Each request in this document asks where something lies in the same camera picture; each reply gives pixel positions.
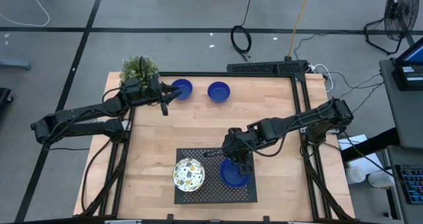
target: fan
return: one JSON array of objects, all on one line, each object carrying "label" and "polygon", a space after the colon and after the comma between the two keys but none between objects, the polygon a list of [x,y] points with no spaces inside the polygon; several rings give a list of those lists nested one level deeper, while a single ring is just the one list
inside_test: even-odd
[{"label": "fan", "polygon": [[[365,40],[370,45],[384,51],[387,55],[398,52],[402,40],[408,36],[416,23],[418,14],[418,0],[387,0],[385,14],[382,19],[366,24],[364,27]],[[397,49],[394,52],[388,52],[382,47],[373,44],[369,40],[368,26],[376,24],[373,31],[384,21],[385,33],[391,40],[398,42]]]}]

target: cable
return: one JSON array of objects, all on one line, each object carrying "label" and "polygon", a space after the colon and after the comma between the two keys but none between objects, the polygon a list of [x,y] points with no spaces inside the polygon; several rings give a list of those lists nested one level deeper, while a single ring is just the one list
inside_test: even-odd
[{"label": "cable", "polygon": [[294,41],[294,38],[295,38],[295,32],[297,31],[297,26],[298,26],[298,23],[299,23],[299,20],[300,20],[301,16],[303,15],[303,11],[304,11],[305,4],[306,3],[307,3],[307,0],[304,0],[303,4],[301,6],[301,9],[299,11],[298,17],[297,17],[297,21],[295,22],[295,26],[294,26],[294,28],[292,30],[291,45],[289,45],[288,57],[290,57],[290,55],[291,55],[293,41]]},{"label": "cable", "polygon": [[347,87],[349,87],[349,88],[351,88],[351,89],[366,89],[366,88],[369,88],[369,87],[375,86],[375,85],[370,85],[370,86],[367,86],[367,87],[360,87],[360,85],[362,85],[362,84],[364,84],[364,83],[367,83],[367,82],[371,81],[373,78],[375,78],[376,76],[380,75],[380,73],[377,73],[377,74],[375,74],[374,76],[370,77],[370,79],[368,79],[368,80],[366,80],[366,81],[364,81],[364,82],[360,83],[359,85],[357,85],[357,86],[351,86],[351,85],[349,85],[349,84],[348,84],[348,82],[347,82],[347,80],[346,80],[345,76],[344,76],[342,73],[340,73],[340,72],[335,72],[335,71],[329,71],[328,73],[334,73],[334,74],[340,75],[340,76],[344,79],[344,81],[345,81],[345,83],[346,83],[346,86],[347,86]]},{"label": "cable", "polygon": [[[245,28],[243,28],[243,26],[244,26],[244,23],[245,23],[245,21],[246,21],[246,19],[247,19],[247,15],[248,15],[248,13],[249,13],[250,3],[251,3],[251,0],[249,0],[249,3],[248,3],[248,5],[247,5],[247,10],[246,10],[246,12],[245,12],[245,16],[244,16],[244,21],[243,21],[243,23],[242,23],[241,25],[234,26],[234,27],[232,28],[232,30],[231,30],[231,42],[232,42],[232,46],[235,48],[235,50],[238,52],[238,54],[240,54],[240,55],[243,57],[243,59],[244,59],[246,62],[249,62],[247,58],[250,58],[250,56],[248,56],[247,54],[248,54],[248,53],[250,52],[250,50],[251,50],[252,40],[251,40],[251,35],[249,34],[249,32],[248,32],[247,30],[245,30]],[[247,37],[247,41],[248,41],[248,43],[249,43],[249,44],[248,44],[248,46],[247,46],[247,48],[246,48],[245,50],[240,49],[240,48],[237,46],[237,44],[235,43],[235,39],[233,38],[233,35],[234,35],[234,33],[235,33],[235,31],[236,31],[237,29],[240,29],[240,30],[244,33],[245,37]]]},{"label": "cable", "polygon": [[[131,122],[128,122],[127,124],[126,124],[126,127],[125,127],[125,130],[124,130],[124,132],[122,132],[121,133],[121,136],[120,136],[120,138],[124,135],[124,133],[125,132],[127,132],[127,130],[128,130],[128,128],[129,128],[129,126],[130,126],[130,124],[131,124]],[[94,160],[95,160],[95,158],[107,147],[107,145],[110,143],[112,141],[112,139],[110,138],[95,154],[94,154],[94,156],[91,158],[91,160],[90,160],[90,162],[88,163],[88,165],[87,165],[87,169],[85,170],[85,174],[84,174],[84,179],[83,179],[83,185],[82,185],[82,191],[81,191],[81,207],[82,207],[82,210],[83,211],[85,211],[85,205],[84,205],[84,196],[85,196],[85,186],[87,185],[87,177],[88,177],[88,171],[89,171],[89,169],[90,169],[90,167],[91,167],[91,165],[93,164],[93,162],[94,162]]]},{"label": "cable", "polygon": [[278,155],[279,153],[280,153],[280,151],[282,150],[282,146],[284,146],[284,141],[285,141],[285,137],[286,137],[286,134],[288,133],[288,131],[292,128],[292,126],[294,126],[296,123],[297,123],[298,121],[297,120],[295,120],[294,122],[292,122],[291,123],[291,125],[289,125],[289,127],[286,129],[286,131],[284,132],[284,134],[282,135],[283,137],[282,137],[282,141],[280,142],[280,145],[279,145],[279,148],[278,148],[278,150],[275,152],[275,153],[273,153],[273,154],[264,154],[264,153],[261,153],[260,151],[257,151],[257,149],[255,149],[254,147],[251,147],[247,142],[245,142],[245,141],[243,141],[243,140],[241,140],[240,139],[240,141],[242,141],[248,148],[250,148],[252,151],[254,151],[255,153],[257,153],[257,154],[259,154],[259,155],[261,155],[261,156],[263,156],[263,157],[275,157],[276,155]]},{"label": "cable", "polygon": [[358,105],[358,107],[356,108],[356,109],[354,109],[354,111],[352,111],[352,113],[354,114],[361,106],[363,106],[363,104],[366,102],[366,100],[371,96],[371,94],[373,93],[373,92],[375,92],[375,90],[377,89],[377,88],[379,88],[380,86],[381,86],[382,84],[379,84],[378,86],[376,86],[375,88],[373,88],[372,90],[371,90],[371,92],[369,93],[369,95],[364,99],[364,101],[360,104],[360,105]]},{"label": "cable", "polygon": [[[138,83],[136,83],[136,84],[134,84],[134,85],[130,85],[130,86],[128,86],[127,88],[130,88],[130,87],[134,87],[134,86],[138,86],[139,84],[142,84],[143,82],[145,82],[145,80],[146,80],[146,76],[147,76],[147,72],[145,72],[144,73],[144,76],[143,76],[143,69],[142,69],[142,67],[143,67],[143,56],[140,56],[139,57],[139,63],[138,63],[138,66],[139,66],[139,77],[140,77],[140,79],[139,79],[139,81],[138,81]],[[119,86],[118,88],[114,88],[114,89],[109,89],[108,91],[106,91],[104,94],[103,94],[103,96],[101,97],[101,104],[103,105],[103,110],[105,111],[105,112],[107,112],[107,116],[110,116],[110,117],[116,117],[116,116],[119,116],[119,115],[113,115],[113,114],[111,114],[111,111],[109,111],[109,110],[107,110],[107,108],[106,108],[106,105],[105,105],[105,103],[104,103],[104,99],[106,98],[106,96],[107,96],[107,94],[109,94],[110,92],[112,92],[112,91],[117,91],[117,90],[120,90],[121,89],[121,87],[122,86]]]},{"label": "cable", "polygon": [[331,147],[331,148],[333,148],[333,149],[336,149],[337,151],[341,151],[341,149],[339,149],[339,147],[336,147],[336,146],[331,145],[331,144],[329,144],[329,143],[323,142],[323,144],[325,144],[325,145],[327,145],[327,146],[329,146],[329,147]]},{"label": "cable", "polygon": [[329,76],[329,80],[330,80],[330,89],[329,90],[326,90],[326,93],[329,93],[333,89],[333,80],[332,80],[332,76],[330,76],[330,73],[329,73],[328,68],[326,68],[326,66],[323,65],[323,64],[310,65],[310,66],[311,67],[314,67],[314,68],[316,68],[317,66],[321,66],[321,67],[323,67],[326,70],[326,72],[328,73],[328,76]]},{"label": "cable", "polygon": [[54,132],[55,132],[55,130],[59,127],[59,125],[60,124],[62,124],[63,122],[60,122],[60,123],[58,123],[54,128],[53,128],[53,130],[52,130],[52,132],[50,133],[50,135],[48,136],[48,137],[46,137],[42,142],[41,142],[41,144],[44,144],[45,143],[45,141],[47,140],[47,139],[50,139],[50,140],[52,140],[52,141],[54,141],[57,137],[59,137],[63,132],[65,132],[65,130],[70,126],[70,125],[72,125],[72,124],[74,124],[75,122],[76,122],[76,120],[78,119],[78,118],[80,118],[82,115],[84,115],[84,114],[86,114],[87,112],[92,112],[93,110],[96,110],[96,111],[99,111],[99,112],[104,112],[106,115],[107,115],[107,113],[105,112],[105,111],[102,111],[102,110],[99,110],[99,109],[96,109],[96,108],[90,108],[90,109],[88,109],[88,110],[86,110],[86,111],[84,111],[84,112],[82,112],[82,113],[80,113],[80,114],[78,114],[76,117],[74,117],[61,131],[59,131],[59,133],[57,133],[53,138],[51,138],[51,136],[53,136],[53,134],[54,134]]},{"label": "cable", "polygon": [[73,149],[73,148],[59,147],[59,148],[47,149],[47,148],[43,147],[43,150],[45,150],[45,151],[57,151],[57,150],[66,150],[66,151],[88,151],[88,150],[89,150],[89,148],[78,148],[78,149]]},{"label": "cable", "polygon": [[81,207],[82,210],[85,211],[85,205],[84,205],[84,196],[85,196],[85,186],[87,185],[87,177],[88,177],[88,171],[93,164],[95,158],[107,147],[107,145],[110,143],[111,139],[109,139],[91,158],[90,162],[87,165],[87,169],[84,174],[84,179],[82,181],[82,191],[81,191]]},{"label": "cable", "polygon": [[336,32],[328,32],[328,33],[324,33],[324,34],[313,34],[312,36],[310,36],[310,37],[308,37],[308,38],[301,39],[301,40],[299,41],[298,46],[294,49],[293,53],[295,54],[295,57],[297,58],[297,60],[299,60],[299,59],[298,59],[298,55],[297,55],[297,50],[301,47],[301,44],[303,43],[303,41],[311,40],[311,39],[313,39],[315,36],[326,36],[326,35],[331,35],[331,34],[340,34],[340,33],[342,33],[342,32],[345,32],[345,33],[351,33],[351,34],[357,34],[357,33],[362,33],[363,31],[347,31],[347,30],[339,30],[339,31],[336,31]]},{"label": "cable", "polygon": [[[366,87],[360,87],[360,88],[355,88],[355,89],[366,89],[366,88],[370,88],[370,87],[374,87],[374,86],[378,86],[378,85],[382,85],[384,82],[382,82],[382,83],[377,83],[377,84],[374,84],[374,85],[368,85],[368,86],[366,86]],[[345,95],[347,95],[347,94],[349,94],[350,92],[352,92],[354,89],[350,89],[347,93],[344,93],[343,95],[341,95],[340,97],[339,97],[339,99],[341,99],[343,96],[345,96]]]},{"label": "cable", "polygon": [[232,142],[232,141],[230,141],[230,142],[226,143],[225,145],[223,145],[223,146],[222,146],[222,147],[220,147],[220,148],[213,149],[212,151],[207,151],[207,152],[204,152],[204,153],[203,153],[203,156],[204,156],[204,157],[215,157],[215,156],[220,156],[220,155],[223,155],[223,153],[216,153],[216,152],[217,152],[217,151],[221,151],[223,148],[225,148],[225,147],[227,147],[228,145],[230,145],[230,144],[231,144],[231,142]]},{"label": "cable", "polygon": [[415,192],[417,192],[418,194],[423,196],[423,192],[419,191],[418,189],[414,188],[413,186],[411,186],[410,184],[407,184],[406,182],[402,181],[400,178],[396,177],[395,175],[391,174],[390,172],[388,172],[385,168],[382,168],[380,165],[378,165],[375,161],[372,161],[371,159],[369,159],[367,156],[365,156],[361,151],[359,151],[356,147],[355,144],[352,143],[352,141],[350,140],[350,136],[344,131],[343,132],[346,136],[346,139],[350,142],[351,147],[356,151],[356,153],[367,159],[369,162],[371,162],[372,164],[374,164],[377,168],[379,168],[380,170],[382,170],[383,172],[387,173],[389,176],[392,176],[396,181],[400,182],[402,185],[407,186],[409,189],[414,190]]},{"label": "cable", "polygon": [[4,18],[6,21],[9,21],[13,24],[17,24],[17,25],[21,25],[21,26],[39,26],[39,27],[47,26],[47,24],[50,22],[50,15],[47,13],[47,11],[43,8],[43,6],[41,5],[41,3],[38,0],[35,0],[35,2],[37,2],[37,4],[40,6],[40,8],[47,15],[47,22],[44,23],[44,24],[38,25],[38,24],[27,24],[27,23],[16,22],[16,21],[13,21],[13,20],[8,19],[7,17],[3,16],[1,13],[0,13],[0,17]]}]

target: green plant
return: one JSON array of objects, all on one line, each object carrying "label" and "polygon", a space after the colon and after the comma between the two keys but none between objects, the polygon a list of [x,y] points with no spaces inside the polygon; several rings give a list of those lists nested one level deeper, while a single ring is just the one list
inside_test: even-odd
[{"label": "green plant", "polygon": [[141,81],[143,88],[145,88],[149,79],[158,72],[159,68],[149,57],[133,56],[129,59],[124,59],[119,78],[122,83],[135,77]]}]

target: yellow cable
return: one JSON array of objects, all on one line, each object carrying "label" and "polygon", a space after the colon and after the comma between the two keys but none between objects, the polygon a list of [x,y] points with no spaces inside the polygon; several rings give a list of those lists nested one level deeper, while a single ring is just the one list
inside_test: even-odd
[{"label": "yellow cable", "polygon": [[295,38],[295,31],[297,30],[297,25],[298,25],[299,19],[303,15],[303,11],[304,11],[306,2],[307,2],[307,0],[304,0],[303,5],[301,6],[301,10],[299,11],[299,14],[298,14],[298,17],[297,17],[297,21],[295,22],[295,26],[294,26],[293,31],[292,31],[291,45],[289,46],[288,56],[291,55],[293,41],[294,41],[294,38]]}]

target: black metal frame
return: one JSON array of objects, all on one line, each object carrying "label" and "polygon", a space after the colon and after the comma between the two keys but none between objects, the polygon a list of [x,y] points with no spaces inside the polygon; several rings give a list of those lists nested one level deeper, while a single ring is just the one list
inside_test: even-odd
[{"label": "black metal frame", "polygon": [[[159,73],[160,76],[163,77],[168,77],[168,76],[175,76],[175,77],[279,77],[279,78],[289,78],[291,80],[291,87],[292,87],[292,93],[293,93],[293,101],[294,101],[294,106],[295,106],[295,113],[301,113],[301,105],[300,105],[300,101],[299,101],[299,94],[298,94],[298,88],[297,88],[297,82],[299,82],[301,84],[301,91],[303,93],[303,99],[304,99],[304,104],[305,104],[305,109],[306,110],[310,110],[311,109],[311,105],[310,105],[310,100],[309,100],[309,94],[308,94],[308,90],[307,90],[307,83],[306,83],[306,79],[305,79],[305,74],[304,73],[272,73],[272,74],[267,74],[267,73],[227,73],[227,72],[160,72]],[[130,113],[129,113],[129,121],[131,122],[131,129],[129,131],[129,137],[131,137],[131,132],[132,132],[132,127],[133,127],[133,120],[134,120],[134,116],[135,116],[135,109],[131,109]],[[301,138],[301,142],[303,143],[303,136],[301,135],[300,132],[300,138]],[[118,208],[119,208],[119,204],[120,204],[120,197],[122,194],[122,187],[123,187],[123,181],[124,181],[124,175],[125,175],[125,167],[126,167],[126,158],[128,155],[128,152],[124,152],[124,151],[128,151],[129,150],[129,145],[130,145],[130,138],[129,140],[127,140],[126,142],[123,143],[123,148],[122,148],[122,155],[124,155],[124,157],[121,157],[121,159],[123,159],[124,162],[124,166],[123,166],[123,172],[122,174],[118,177],[117,181],[116,181],[116,189],[115,189],[115,193],[114,193],[114,199],[113,199],[113,204],[112,204],[112,213],[110,215],[106,215],[106,206],[107,206],[107,202],[108,202],[108,195],[107,197],[105,197],[105,199],[103,199],[102,203],[100,204],[100,206],[98,207],[99,209],[99,215],[98,216],[94,216],[91,217],[91,219],[87,219],[89,217],[79,217],[79,218],[71,218],[71,219],[56,219],[56,220],[46,220],[46,221],[35,221],[35,222],[31,222],[31,223],[51,223],[52,221],[60,221],[60,222],[84,222],[87,221],[90,222],[97,222],[98,220],[105,220],[105,217],[108,220],[113,220],[113,219],[117,219],[117,214],[118,214]],[[113,143],[112,145],[112,149],[110,152],[110,158],[109,158],[109,162],[108,162],[108,168],[107,168],[107,173],[106,173],[106,181],[109,180],[112,176],[113,173],[113,169],[114,169],[114,165],[115,165],[115,161],[117,159],[117,151],[118,151],[118,143]],[[303,147],[303,161],[306,162],[308,157],[308,149],[306,146]],[[319,153],[319,149],[316,149],[315,154],[314,154],[314,158],[315,158],[315,168],[317,171],[317,174],[319,176],[319,178],[321,179],[322,183],[325,185],[325,176],[323,174],[323,166],[322,166],[322,162],[321,162],[321,157],[320,157],[320,153]],[[322,202],[323,202],[323,208],[324,208],[324,212],[325,212],[325,217],[319,217],[319,209],[317,207],[317,199],[316,199],[316,193],[315,193],[315,187],[313,184],[313,181],[311,179],[311,177],[308,175],[308,173],[306,173],[306,178],[307,178],[307,188],[308,188],[308,192],[309,192],[309,198],[310,198],[310,206],[311,206],[311,213],[313,216],[313,222],[319,222],[319,223],[354,223],[354,220],[337,220],[337,219],[332,219],[332,214],[331,214],[331,210],[330,210],[330,206],[328,204],[327,199],[322,196]],[[213,221],[210,220],[203,220],[203,221],[191,221],[191,220],[173,220],[173,214],[168,214],[167,219],[155,219],[155,220],[146,220],[146,219],[142,219],[143,223],[211,223]],[[270,218],[268,216],[263,216],[263,221],[218,221],[219,223],[234,223],[234,224],[238,224],[238,223],[287,223],[286,221],[270,221]]]},{"label": "black metal frame", "polygon": [[[309,94],[307,90],[307,83],[305,80],[305,75],[303,73],[283,73],[283,74],[252,74],[252,73],[227,73],[227,72],[160,72],[160,76],[166,77],[166,76],[175,76],[175,77],[281,77],[281,78],[290,78],[291,79],[291,86],[292,86],[292,92],[293,92],[293,100],[295,105],[295,112],[296,114],[301,113],[301,106],[299,101],[299,95],[298,95],[298,89],[297,89],[297,81],[301,83],[301,88],[303,92],[304,97],[304,103],[305,103],[305,109],[309,110],[311,109],[310,100],[309,100]],[[134,114],[130,115],[130,120],[132,121],[134,118]],[[130,142],[127,142],[124,146],[124,149],[129,149]],[[106,180],[110,178],[110,175],[112,174],[112,169],[114,167],[114,161],[116,160],[117,155],[117,145],[113,144],[112,151],[110,154],[109,164],[107,168],[107,176]],[[304,154],[308,156],[308,150],[305,148]],[[320,158],[319,150],[316,150],[315,153],[315,166],[317,169],[317,173],[319,174],[321,180],[323,183],[325,183],[325,177],[323,174],[323,166]],[[114,202],[113,202],[113,209],[112,209],[112,215],[117,216],[119,203],[120,203],[120,195],[122,193],[122,183],[123,183],[123,177],[124,173],[119,177],[116,185],[116,191],[114,195]],[[311,205],[311,211],[313,220],[319,219],[319,210],[317,208],[317,201],[315,197],[315,188],[313,185],[313,181],[311,178],[307,175],[307,187],[309,191],[309,197],[310,197],[310,205]],[[326,198],[322,195],[322,201],[323,201],[323,207],[325,211],[325,218],[326,219],[332,219],[332,215],[330,212],[330,206],[328,202],[326,201]],[[105,215],[105,209],[107,205],[107,199],[105,199],[102,202],[102,205],[100,207],[100,215]]]}]

